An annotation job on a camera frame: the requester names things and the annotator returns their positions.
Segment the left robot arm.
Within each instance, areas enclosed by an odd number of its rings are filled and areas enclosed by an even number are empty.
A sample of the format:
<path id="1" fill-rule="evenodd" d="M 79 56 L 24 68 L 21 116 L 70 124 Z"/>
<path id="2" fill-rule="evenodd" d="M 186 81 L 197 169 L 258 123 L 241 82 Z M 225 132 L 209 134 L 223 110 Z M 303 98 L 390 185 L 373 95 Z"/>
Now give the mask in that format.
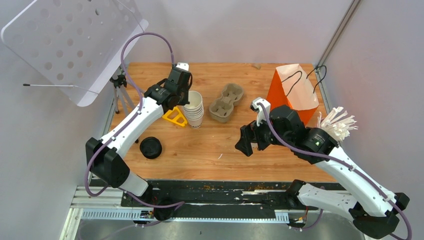
<path id="1" fill-rule="evenodd" d="M 130 170 L 124 157 L 151 124 L 174 107 L 189 103 L 192 83 L 192 73 L 177 65 L 167 78 L 149 87 L 135 109 L 113 130 L 86 142 L 87 171 L 112 188 L 132 193 L 140 206 L 149 206 L 153 201 L 149 183 Z"/>

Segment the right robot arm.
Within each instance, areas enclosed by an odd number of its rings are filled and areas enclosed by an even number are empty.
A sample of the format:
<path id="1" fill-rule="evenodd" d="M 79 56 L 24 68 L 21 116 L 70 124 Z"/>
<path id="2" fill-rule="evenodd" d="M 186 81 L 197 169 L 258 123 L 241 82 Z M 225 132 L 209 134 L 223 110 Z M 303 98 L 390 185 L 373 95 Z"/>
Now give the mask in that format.
<path id="1" fill-rule="evenodd" d="M 326 117 L 319 116 L 315 127 L 306 127 L 287 105 L 271 109 L 260 99 L 250 107 L 257 119 L 241 127 L 237 150 L 251 156 L 253 145 L 260 151 L 270 145 L 287 147 L 299 159 L 330 174 L 346 190 L 345 194 L 335 193 L 296 179 L 285 195 L 290 208 L 303 205 L 332 212 L 373 239 L 395 236 L 400 220 L 406 220 L 404 210 L 410 199 L 377 183 L 339 146 L 355 129 L 353 116 L 343 107 L 333 108 Z"/>

